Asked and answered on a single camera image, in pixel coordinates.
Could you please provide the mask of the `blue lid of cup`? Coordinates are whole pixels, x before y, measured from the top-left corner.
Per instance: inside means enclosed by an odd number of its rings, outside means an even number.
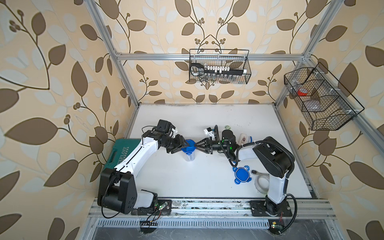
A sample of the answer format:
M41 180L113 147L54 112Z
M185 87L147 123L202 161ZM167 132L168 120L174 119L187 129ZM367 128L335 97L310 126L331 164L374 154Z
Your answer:
M252 180L250 167L245 165L244 167L233 167L233 172L235 175L235 184L239 185L241 183L248 183Z
M191 155L196 150L196 143L193 140L186 140L186 142L187 146L182 148L182 151L187 155Z

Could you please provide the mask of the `clear toiletry cup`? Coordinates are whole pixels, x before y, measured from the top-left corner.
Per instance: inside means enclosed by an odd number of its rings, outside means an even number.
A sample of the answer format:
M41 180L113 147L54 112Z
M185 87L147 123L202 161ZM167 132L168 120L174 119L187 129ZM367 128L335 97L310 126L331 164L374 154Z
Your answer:
M195 151L193 152L186 152L184 153L184 157L185 157L185 160L187 162L191 162L191 161L194 161L195 160Z

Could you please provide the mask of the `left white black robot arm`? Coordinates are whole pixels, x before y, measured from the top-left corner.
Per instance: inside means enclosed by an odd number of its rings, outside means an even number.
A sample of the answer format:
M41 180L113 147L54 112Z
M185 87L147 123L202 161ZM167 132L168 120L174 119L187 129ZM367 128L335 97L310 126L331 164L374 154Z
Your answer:
M106 168L101 173L98 192L98 205L121 214L129 214L134 209L145 209L153 213L158 208L156 193L138 190L136 178L147 160L161 147L174 154L188 147L185 138L146 131L138 146L120 164Z

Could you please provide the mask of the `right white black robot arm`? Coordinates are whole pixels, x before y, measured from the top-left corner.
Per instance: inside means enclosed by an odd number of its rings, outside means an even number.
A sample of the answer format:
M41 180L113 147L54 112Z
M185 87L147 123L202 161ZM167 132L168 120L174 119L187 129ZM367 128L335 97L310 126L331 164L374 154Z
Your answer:
M295 169L293 154L272 137L239 145L231 130L224 130L222 136L214 130L214 136L195 143L196 149L205 154L224 154L235 172L240 170L239 161L259 160L270 179L264 209L270 216L280 214L287 201L289 177Z

